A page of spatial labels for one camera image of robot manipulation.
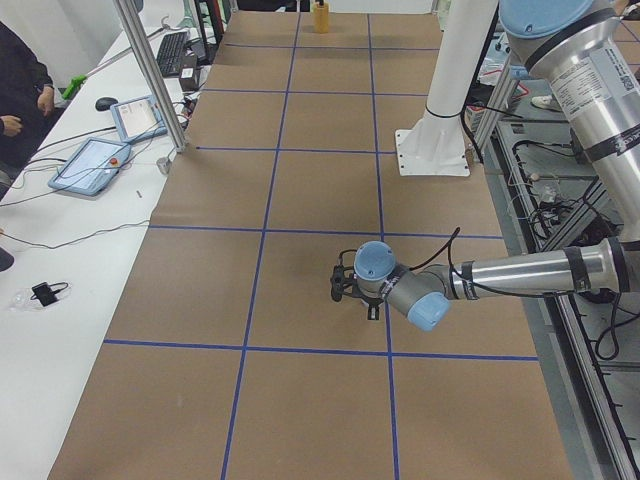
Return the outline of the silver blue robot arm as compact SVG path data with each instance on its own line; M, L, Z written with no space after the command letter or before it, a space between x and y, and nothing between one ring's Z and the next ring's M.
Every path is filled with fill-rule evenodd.
M592 165L622 220L622 231L594 246L461 264L434 259L408 267L380 241L360 246L352 266L337 265L334 300L361 300L377 319L388 304L429 331L454 300L544 298L639 288L639 84L616 46L608 1L501 1L500 23L518 67L546 81L570 126L576 158Z

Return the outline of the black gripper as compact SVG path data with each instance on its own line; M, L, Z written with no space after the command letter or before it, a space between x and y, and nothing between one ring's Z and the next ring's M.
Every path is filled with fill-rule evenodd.
M379 306L383 303L381 299L362 298L361 303L368 308L367 309L368 320L379 319Z

